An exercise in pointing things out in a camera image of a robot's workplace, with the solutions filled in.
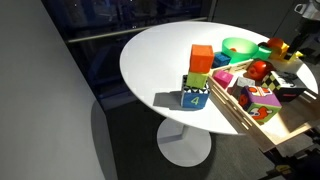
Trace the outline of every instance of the green bowl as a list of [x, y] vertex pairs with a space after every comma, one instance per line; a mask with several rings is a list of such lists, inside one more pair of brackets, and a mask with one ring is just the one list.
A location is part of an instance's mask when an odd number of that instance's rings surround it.
[[231, 57], [230, 64], [251, 59], [258, 50], [258, 45], [247, 39], [230, 37], [222, 41], [222, 52]]

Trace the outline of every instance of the wooden box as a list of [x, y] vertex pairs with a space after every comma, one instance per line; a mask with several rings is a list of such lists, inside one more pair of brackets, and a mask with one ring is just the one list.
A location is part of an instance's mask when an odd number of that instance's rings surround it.
[[266, 152], [280, 143], [293, 138], [308, 129], [320, 124], [320, 96], [312, 91], [305, 91], [291, 102], [284, 102], [282, 109], [264, 125], [259, 125], [242, 107], [238, 100], [223, 89], [213, 78], [212, 74], [224, 70], [234, 75], [229, 85], [232, 87], [238, 76], [243, 76], [252, 60], [211, 69], [208, 78], [211, 96], [220, 102], [232, 119]]

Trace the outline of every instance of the round white table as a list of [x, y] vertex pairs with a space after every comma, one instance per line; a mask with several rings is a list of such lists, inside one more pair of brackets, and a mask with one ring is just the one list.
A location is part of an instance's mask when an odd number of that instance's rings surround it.
[[[242, 37], [255, 43], [268, 40], [229, 25], [178, 22], [139, 33], [121, 53], [120, 69], [130, 90], [145, 105], [167, 117], [158, 129], [157, 141], [162, 154], [176, 165], [191, 167], [204, 161], [211, 149], [209, 132], [241, 134], [212, 98], [200, 110], [180, 106], [182, 75], [188, 74], [191, 45], [212, 45], [218, 52], [227, 37]], [[317, 92], [311, 71], [304, 64], [299, 68], [300, 73], [310, 75], [311, 80], [305, 83]]]

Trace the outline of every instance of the table pedestal base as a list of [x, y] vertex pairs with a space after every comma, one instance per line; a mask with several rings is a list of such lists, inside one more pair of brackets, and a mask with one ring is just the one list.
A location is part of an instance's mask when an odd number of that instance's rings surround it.
[[162, 154], [173, 164], [182, 167], [200, 164], [208, 157], [211, 149], [209, 132], [168, 118], [158, 129], [157, 141]]

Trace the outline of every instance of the pink toy block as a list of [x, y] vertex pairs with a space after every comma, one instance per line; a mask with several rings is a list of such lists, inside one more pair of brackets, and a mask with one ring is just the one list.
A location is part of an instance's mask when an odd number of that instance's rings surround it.
[[220, 86], [223, 89], [226, 89], [228, 87], [228, 85], [230, 84], [233, 75], [230, 73], [227, 73], [223, 70], [219, 70], [216, 74], [214, 74], [213, 79], [217, 81], [217, 83], [220, 84]]

